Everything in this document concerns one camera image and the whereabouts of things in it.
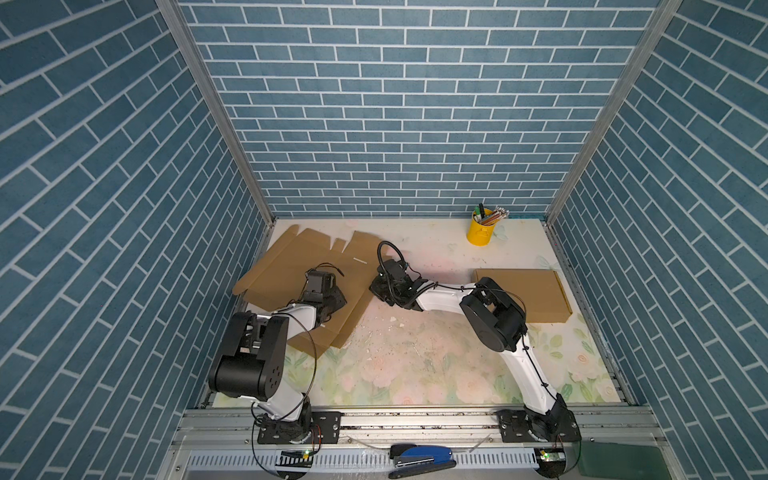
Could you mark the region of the cardboard sheet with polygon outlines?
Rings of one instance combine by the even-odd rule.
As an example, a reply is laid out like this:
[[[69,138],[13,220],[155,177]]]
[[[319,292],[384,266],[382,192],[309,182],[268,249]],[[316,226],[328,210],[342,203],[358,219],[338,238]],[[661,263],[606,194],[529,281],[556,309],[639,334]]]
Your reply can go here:
[[[315,308],[310,332],[288,343],[314,357],[341,348],[373,299],[370,285],[377,276],[381,239],[355,231],[351,239],[332,240],[313,229],[293,225],[233,287],[250,304],[276,311],[291,305]]]

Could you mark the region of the cardboard box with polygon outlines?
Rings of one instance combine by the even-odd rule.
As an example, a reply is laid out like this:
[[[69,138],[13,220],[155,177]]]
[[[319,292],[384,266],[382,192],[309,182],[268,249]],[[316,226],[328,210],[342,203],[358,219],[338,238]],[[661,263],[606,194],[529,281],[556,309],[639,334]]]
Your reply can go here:
[[[528,323],[565,323],[573,313],[558,273],[543,269],[476,269],[472,279],[494,280],[526,305]]]

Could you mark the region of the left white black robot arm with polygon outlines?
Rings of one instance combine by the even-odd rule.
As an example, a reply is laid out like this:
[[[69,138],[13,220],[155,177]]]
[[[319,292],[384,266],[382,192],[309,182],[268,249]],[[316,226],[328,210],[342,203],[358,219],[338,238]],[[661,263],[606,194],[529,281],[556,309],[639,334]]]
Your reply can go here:
[[[311,426],[308,394],[282,381],[286,348],[290,339],[310,335],[346,305],[336,284],[340,273],[332,264],[322,263],[305,272],[296,302],[266,314],[234,314],[214,355],[209,388],[231,398],[255,400],[268,425],[307,431]]]

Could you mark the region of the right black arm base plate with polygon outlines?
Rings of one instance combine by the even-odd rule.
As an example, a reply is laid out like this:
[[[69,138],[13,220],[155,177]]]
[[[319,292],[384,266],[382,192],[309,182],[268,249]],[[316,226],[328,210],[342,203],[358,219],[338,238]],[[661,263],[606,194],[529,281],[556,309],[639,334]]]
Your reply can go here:
[[[529,409],[502,409],[495,415],[504,443],[567,443],[582,439],[575,416],[568,409],[552,410],[546,414]]]

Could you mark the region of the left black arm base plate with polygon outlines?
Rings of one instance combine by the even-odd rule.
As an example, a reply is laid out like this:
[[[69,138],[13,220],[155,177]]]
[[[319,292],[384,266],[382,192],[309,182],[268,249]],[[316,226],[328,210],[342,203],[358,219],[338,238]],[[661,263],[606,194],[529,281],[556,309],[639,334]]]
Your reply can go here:
[[[277,422],[266,417],[256,427],[257,443],[260,445],[309,444],[315,442],[337,444],[341,429],[340,411],[313,411],[303,413],[298,420]]]

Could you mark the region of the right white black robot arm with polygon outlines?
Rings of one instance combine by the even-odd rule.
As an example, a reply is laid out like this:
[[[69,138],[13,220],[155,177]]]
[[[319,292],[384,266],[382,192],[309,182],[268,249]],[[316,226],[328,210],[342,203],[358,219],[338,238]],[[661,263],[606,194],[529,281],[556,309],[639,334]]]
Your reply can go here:
[[[403,260],[381,262],[370,291],[381,301],[407,310],[464,314],[480,342],[501,356],[522,394],[522,408],[496,412],[504,442],[581,440],[574,413],[541,371],[520,303],[488,277],[473,284],[446,285],[412,278],[407,269]]]

